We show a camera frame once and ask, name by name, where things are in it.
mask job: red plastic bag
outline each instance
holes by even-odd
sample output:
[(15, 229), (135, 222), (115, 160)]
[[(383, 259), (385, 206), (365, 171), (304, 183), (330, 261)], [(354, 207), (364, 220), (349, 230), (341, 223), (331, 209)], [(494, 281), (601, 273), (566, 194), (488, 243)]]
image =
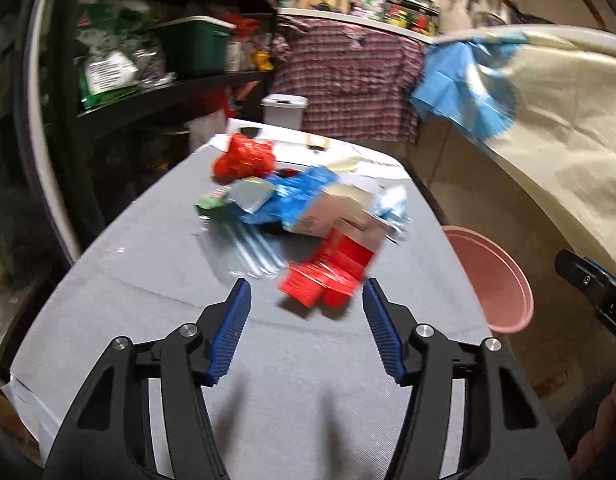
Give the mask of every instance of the red plastic bag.
[(222, 182), (258, 176), (273, 172), (275, 156), (269, 140), (256, 142), (241, 134), (232, 134), (228, 151), (214, 161), (213, 176)]
[(257, 20), (244, 18), (242, 15), (234, 12), (227, 16), (223, 16), (221, 19), (224, 22), (232, 23), (237, 26), (236, 31), (241, 41), (247, 40), (252, 36), (252, 33), (259, 28), (259, 22)]

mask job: pink bucket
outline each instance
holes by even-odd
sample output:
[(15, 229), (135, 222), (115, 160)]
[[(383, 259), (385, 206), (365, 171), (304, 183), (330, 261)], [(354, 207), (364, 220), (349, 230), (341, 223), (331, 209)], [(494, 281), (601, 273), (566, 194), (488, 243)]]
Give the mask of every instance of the pink bucket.
[(463, 227), (443, 226), (493, 332), (512, 334), (533, 319), (533, 291), (517, 263), (495, 242)]

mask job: hanging item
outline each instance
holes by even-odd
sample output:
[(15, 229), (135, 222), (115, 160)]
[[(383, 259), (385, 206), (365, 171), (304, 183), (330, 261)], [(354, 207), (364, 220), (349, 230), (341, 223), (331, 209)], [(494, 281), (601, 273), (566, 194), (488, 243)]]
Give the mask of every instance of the hanging item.
[(531, 32), (435, 46), (411, 102), (448, 118), (616, 276), (616, 57), (606, 35)]
[(282, 21), (295, 25), (280, 27), (291, 54), (271, 92), (309, 101), (303, 131), (353, 142), (416, 140), (419, 118), (408, 96), (421, 75), (421, 43), (369, 28), (351, 38), (330, 20)]

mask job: black handle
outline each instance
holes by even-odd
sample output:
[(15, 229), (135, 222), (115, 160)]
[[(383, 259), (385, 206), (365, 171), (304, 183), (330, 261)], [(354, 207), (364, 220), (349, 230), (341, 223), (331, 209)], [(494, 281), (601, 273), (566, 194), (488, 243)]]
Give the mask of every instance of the black handle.
[(184, 336), (177, 329), (160, 344), (163, 417), (177, 480), (229, 478), (214, 442), (201, 387), (195, 386), (189, 367), (188, 355), (202, 343), (200, 331)]
[(437, 479), (450, 419), (455, 343), (429, 325), (419, 325), (409, 342), (424, 356), (424, 364), (410, 394), (386, 479)]
[(568, 480), (572, 477), (549, 417), (512, 353), (497, 339), (478, 349), (468, 379), (467, 424), (459, 472), (465, 480)]
[(588, 298), (595, 317), (616, 337), (616, 277), (568, 250), (557, 254), (554, 270)]
[(135, 371), (130, 338), (115, 338), (76, 394), (46, 462), (44, 480), (164, 479), (156, 473), (147, 379)]

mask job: yellow object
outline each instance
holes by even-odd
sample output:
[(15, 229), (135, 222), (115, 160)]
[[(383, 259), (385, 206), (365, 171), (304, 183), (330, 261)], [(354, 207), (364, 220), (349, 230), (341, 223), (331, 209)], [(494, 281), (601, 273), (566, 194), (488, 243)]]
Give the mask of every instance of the yellow object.
[(335, 173), (348, 173), (355, 171), (357, 163), (361, 161), (360, 156), (348, 156), (346, 158), (339, 158), (326, 164), (326, 168)]
[(270, 62), (270, 53), (265, 50), (256, 50), (252, 53), (252, 63), (259, 72), (271, 72), (275, 67)]
[(327, 150), (330, 147), (330, 139), (328, 137), (322, 137), (319, 135), (306, 132), (306, 146), (311, 148), (312, 146), (318, 146)]
[(399, 27), (401, 28), (408, 28), (408, 13), (405, 10), (400, 10), (399, 11)]

